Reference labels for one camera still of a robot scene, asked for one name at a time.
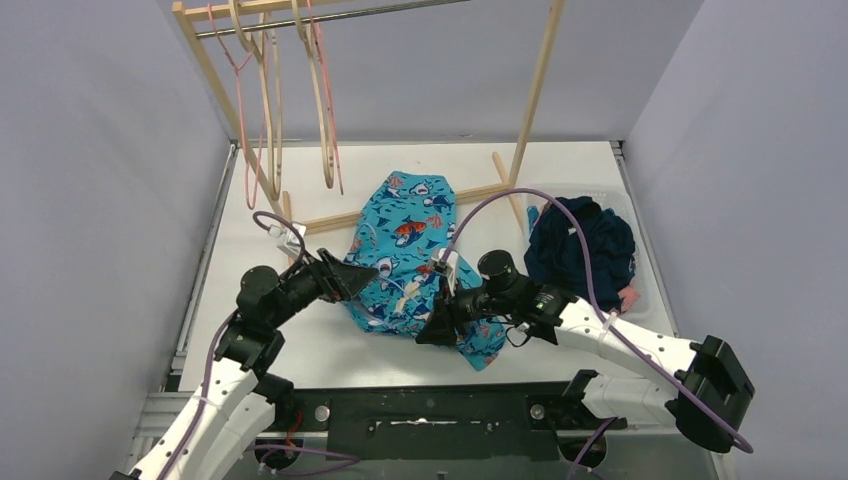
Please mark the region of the blue wire hanger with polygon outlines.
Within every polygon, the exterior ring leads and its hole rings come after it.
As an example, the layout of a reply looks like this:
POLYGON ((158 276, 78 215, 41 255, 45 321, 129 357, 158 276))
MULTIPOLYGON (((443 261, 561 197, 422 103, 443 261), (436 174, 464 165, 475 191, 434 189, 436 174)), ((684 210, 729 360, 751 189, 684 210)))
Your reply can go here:
POLYGON ((379 271, 349 305, 355 324, 367 333, 416 336, 432 306, 430 282, 435 277, 428 273, 426 260, 400 249, 367 222, 357 227, 355 239, 348 259, 379 271))

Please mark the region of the teal fish print shorts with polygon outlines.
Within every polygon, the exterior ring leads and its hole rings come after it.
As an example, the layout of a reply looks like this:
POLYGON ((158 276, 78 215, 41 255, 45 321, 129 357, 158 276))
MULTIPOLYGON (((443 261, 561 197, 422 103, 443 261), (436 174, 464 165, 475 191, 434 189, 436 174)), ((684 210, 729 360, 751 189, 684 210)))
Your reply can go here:
POLYGON ((366 201, 344 262, 372 267, 372 280, 346 307, 367 333, 415 338, 434 306, 440 276, 431 254, 457 227, 456 195, 439 175, 394 171, 366 201))

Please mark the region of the wooden hanger front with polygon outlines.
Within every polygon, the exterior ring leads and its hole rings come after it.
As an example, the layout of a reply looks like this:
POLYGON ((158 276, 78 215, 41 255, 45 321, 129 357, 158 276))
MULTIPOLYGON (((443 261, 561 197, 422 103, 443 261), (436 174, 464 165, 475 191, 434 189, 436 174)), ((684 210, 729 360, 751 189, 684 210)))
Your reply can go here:
POLYGON ((282 193, 282 148, 276 147, 275 143, 282 140, 282 90, 281 77, 279 68, 279 53, 276 43, 276 36, 271 34, 271 39, 264 31, 250 33, 241 25, 241 3, 236 0, 230 0, 228 3, 229 13, 233 24, 235 34, 248 57, 242 64, 246 66, 250 59, 253 59, 259 69, 259 85, 263 104, 263 121, 262 126, 265 129, 265 135, 260 136, 260 139, 267 141, 266 145, 266 161, 267 167, 264 169, 264 176, 267 179, 267 186, 263 188, 267 198, 273 206, 279 203, 282 193), (276 68, 275 85, 276 85, 276 102, 272 103, 269 93, 269 59, 274 59, 276 68))

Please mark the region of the wooden hanger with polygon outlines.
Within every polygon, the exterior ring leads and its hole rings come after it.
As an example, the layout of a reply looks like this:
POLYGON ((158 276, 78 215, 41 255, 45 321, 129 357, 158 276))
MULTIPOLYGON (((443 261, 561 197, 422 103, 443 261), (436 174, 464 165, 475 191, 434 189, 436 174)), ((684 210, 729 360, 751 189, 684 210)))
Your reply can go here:
POLYGON ((317 55, 315 54, 314 45, 312 43, 312 38, 309 33, 309 12, 307 9, 307 2, 308 1, 292 0, 292 17, 295 22, 295 28, 297 30, 298 37, 304 45, 307 62, 309 65, 313 95, 315 99, 315 108, 317 112, 323 179, 326 188, 332 190, 334 188, 332 177, 333 172, 331 171, 331 167, 328 162, 329 135, 325 120, 326 112, 324 110, 324 106, 322 105, 322 94, 320 92, 321 74, 320 69, 318 68, 317 55))
POLYGON ((271 39, 264 31, 250 33, 241 25, 241 3, 236 0, 230 0, 228 3, 229 13, 233 24, 235 34, 248 57, 242 64, 246 66, 250 59, 253 59, 259 69, 259 85, 263 104, 263 121, 262 126, 265 129, 265 135, 260 136, 260 139, 267 141, 266 145, 266 161, 267 167, 264 169, 264 176, 267 179, 267 186, 263 188, 267 198, 273 206, 279 203, 282 193, 282 148, 276 147, 275 143, 282 140, 282 90, 281 77, 279 68, 279 53, 276 43, 276 36, 271 34, 271 39), (274 59, 276 68, 275 85, 276 85, 276 102, 272 103, 269 93, 269 59, 274 59))

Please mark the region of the navy blue shorts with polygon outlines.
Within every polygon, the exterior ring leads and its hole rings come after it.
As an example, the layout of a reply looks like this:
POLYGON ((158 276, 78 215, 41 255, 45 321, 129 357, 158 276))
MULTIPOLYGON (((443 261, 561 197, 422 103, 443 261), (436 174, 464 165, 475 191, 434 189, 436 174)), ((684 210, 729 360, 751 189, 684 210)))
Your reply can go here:
POLYGON ((621 313, 618 292, 635 278, 631 227, 588 196, 557 201, 570 214, 548 202, 537 215, 524 254, 528 276, 585 299, 593 294, 602 310, 621 313))

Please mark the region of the pink floral shorts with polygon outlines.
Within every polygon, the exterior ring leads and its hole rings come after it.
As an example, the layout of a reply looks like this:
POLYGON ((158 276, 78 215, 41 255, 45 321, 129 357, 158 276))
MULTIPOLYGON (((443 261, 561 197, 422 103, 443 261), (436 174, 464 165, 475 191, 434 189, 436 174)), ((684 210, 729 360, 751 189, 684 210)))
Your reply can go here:
POLYGON ((641 298, 641 293, 632 285, 628 285, 627 287, 621 289, 618 292, 618 296, 620 299, 619 311, 621 313, 625 313, 630 311, 633 306, 639 301, 639 299, 641 298))

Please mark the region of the pink wire hanger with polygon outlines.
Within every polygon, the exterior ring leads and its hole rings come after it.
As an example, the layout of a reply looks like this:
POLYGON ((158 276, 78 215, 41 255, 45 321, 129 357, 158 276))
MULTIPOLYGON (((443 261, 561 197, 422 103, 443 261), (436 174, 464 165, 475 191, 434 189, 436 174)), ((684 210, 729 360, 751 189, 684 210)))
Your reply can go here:
POLYGON ((245 195, 245 204, 246 207, 250 211, 254 211, 257 202, 258 202, 258 194, 260 191, 260 182, 259 180, 262 177, 262 167, 261 161, 257 159, 255 151, 248 144, 248 136, 247 136, 247 123, 246 123, 246 115, 244 109, 244 100, 242 94, 242 83, 241 83, 241 72, 242 70, 249 65, 249 63, 253 60, 254 56, 254 48, 250 43, 250 38, 247 37, 247 47, 244 47, 243 50, 246 53, 244 59, 237 63, 233 55, 230 53, 230 50, 225 45, 225 42, 221 39, 221 32, 217 28, 216 19, 213 14, 213 6, 211 4, 207 5, 207 16, 208 20, 212 27, 213 36, 218 41, 221 46, 225 58, 227 59, 231 69, 233 70, 235 80, 236 80, 236 98, 237 98, 237 115, 238 115, 238 134, 239 134, 239 142, 242 147, 243 155, 245 158, 245 175, 244 175, 244 195, 245 195))
POLYGON ((325 120, 329 135, 328 162, 331 167, 331 171, 333 172, 333 184, 338 187, 339 193, 343 195, 345 193, 345 188, 340 161, 335 108, 332 96, 332 81, 325 57, 323 32, 317 22, 317 17, 314 14, 312 1, 307 2, 307 9, 309 12, 309 33, 312 38, 315 54, 317 55, 318 68, 320 69, 321 74, 320 92, 322 94, 322 105, 326 112, 325 120))

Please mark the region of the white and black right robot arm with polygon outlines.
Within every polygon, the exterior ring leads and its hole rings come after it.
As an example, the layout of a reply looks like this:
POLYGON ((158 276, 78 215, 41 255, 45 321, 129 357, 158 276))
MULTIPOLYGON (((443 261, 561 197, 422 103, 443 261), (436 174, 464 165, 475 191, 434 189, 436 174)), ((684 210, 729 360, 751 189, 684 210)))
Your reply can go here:
POLYGON ((446 249, 428 261, 438 284, 417 343, 455 346, 469 338, 472 324, 498 320, 508 333, 593 354, 630 372, 624 379, 596 371, 576 374, 562 400, 571 424, 623 418, 631 425, 673 426, 715 453, 752 452, 739 428, 755 388, 728 342, 712 335, 678 338, 604 313, 584 298, 519 273, 504 250, 481 259, 477 287, 461 285, 459 266, 459 255, 446 249))

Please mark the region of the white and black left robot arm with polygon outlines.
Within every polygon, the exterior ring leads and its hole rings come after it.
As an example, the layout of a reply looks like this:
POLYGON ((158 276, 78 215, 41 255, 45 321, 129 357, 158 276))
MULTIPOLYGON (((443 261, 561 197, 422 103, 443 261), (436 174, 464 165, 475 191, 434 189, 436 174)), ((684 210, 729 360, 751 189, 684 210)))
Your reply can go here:
POLYGON ((213 336, 199 387, 152 449, 112 478, 223 478, 260 433, 295 416, 291 382, 269 371, 284 345, 281 326, 316 300, 353 299, 378 275, 325 249, 283 274, 248 270, 235 310, 213 336))

